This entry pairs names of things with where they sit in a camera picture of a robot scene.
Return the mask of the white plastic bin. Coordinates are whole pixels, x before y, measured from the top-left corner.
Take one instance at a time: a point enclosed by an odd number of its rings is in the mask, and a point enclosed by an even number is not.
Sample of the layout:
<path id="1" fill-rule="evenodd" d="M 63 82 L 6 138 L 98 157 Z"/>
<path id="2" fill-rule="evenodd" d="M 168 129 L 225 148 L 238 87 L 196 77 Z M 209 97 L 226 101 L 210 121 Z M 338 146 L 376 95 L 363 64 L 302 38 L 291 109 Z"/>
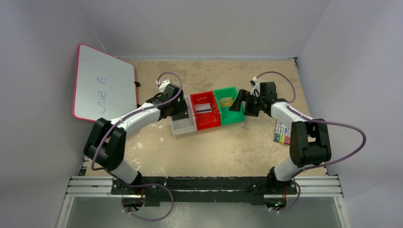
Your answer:
<path id="1" fill-rule="evenodd" d="M 197 126 L 196 126 L 196 121 L 195 121 L 195 116 L 193 113 L 190 96 L 185 95 L 184 99 L 186 101 L 186 105 L 188 108 L 189 118 L 178 120 L 178 121 L 173 121 L 171 119 L 170 126 L 171 126 L 172 134 L 174 136 L 197 131 Z"/>

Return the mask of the green plastic bin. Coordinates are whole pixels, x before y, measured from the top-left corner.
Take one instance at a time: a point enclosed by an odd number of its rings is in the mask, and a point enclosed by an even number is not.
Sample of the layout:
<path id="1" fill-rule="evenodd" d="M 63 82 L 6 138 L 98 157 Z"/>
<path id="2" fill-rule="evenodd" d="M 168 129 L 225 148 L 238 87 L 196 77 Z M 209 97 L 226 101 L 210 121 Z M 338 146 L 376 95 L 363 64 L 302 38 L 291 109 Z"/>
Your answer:
<path id="1" fill-rule="evenodd" d="M 213 90 L 221 116 L 221 124 L 228 125 L 243 122 L 245 119 L 242 111 L 230 111 L 238 96 L 236 87 L 227 87 Z"/>

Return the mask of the red plastic bin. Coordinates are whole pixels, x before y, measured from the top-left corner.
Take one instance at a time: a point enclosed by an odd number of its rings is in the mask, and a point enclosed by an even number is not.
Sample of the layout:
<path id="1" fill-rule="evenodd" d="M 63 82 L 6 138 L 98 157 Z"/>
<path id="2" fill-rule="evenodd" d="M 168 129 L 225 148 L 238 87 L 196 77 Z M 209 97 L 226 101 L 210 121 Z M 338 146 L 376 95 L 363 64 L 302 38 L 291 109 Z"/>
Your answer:
<path id="1" fill-rule="evenodd" d="M 190 95 L 198 131 L 221 126 L 221 115 L 212 91 Z"/>

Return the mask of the pack of coloured markers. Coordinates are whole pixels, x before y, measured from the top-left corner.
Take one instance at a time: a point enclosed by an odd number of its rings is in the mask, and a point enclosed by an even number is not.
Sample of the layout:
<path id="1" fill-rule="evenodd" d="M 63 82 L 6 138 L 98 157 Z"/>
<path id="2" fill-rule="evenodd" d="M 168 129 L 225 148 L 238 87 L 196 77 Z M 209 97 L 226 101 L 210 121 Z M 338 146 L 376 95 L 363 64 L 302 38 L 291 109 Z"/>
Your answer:
<path id="1" fill-rule="evenodd" d="M 291 131 L 280 121 L 276 121 L 273 141 L 290 145 Z"/>

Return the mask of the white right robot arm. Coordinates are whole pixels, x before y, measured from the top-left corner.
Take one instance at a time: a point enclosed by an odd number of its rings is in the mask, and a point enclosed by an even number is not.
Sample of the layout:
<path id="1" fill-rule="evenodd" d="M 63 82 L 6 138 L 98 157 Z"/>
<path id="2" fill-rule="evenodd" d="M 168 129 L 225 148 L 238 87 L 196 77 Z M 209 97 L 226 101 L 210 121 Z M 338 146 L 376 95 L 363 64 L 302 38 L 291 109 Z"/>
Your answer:
<path id="1" fill-rule="evenodd" d="M 289 156 L 270 169 L 266 180 L 268 189 L 280 191 L 291 185 L 297 172 L 331 159 L 328 127 L 322 119 L 298 114 L 286 99 L 278 98 L 274 82 L 251 84 L 253 88 L 250 92 L 239 90 L 229 110 L 243 111 L 245 115 L 254 117 L 264 112 L 290 130 Z"/>

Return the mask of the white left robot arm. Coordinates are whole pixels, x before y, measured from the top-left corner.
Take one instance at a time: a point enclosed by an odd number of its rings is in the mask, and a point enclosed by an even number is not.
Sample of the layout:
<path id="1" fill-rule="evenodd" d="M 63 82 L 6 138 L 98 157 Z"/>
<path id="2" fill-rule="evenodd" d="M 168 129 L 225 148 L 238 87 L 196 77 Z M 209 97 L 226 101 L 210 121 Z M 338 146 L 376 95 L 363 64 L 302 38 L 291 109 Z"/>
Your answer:
<path id="1" fill-rule="evenodd" d="M 187 111 L 183 90 L 172 83 L 159 86 L 159 93 L 124 116 L 95 121 L 84 146 L 84 155 L 129 185 L 141 185 L 141 173 L 125 160 L 128 136 L 157 121 Z"/>

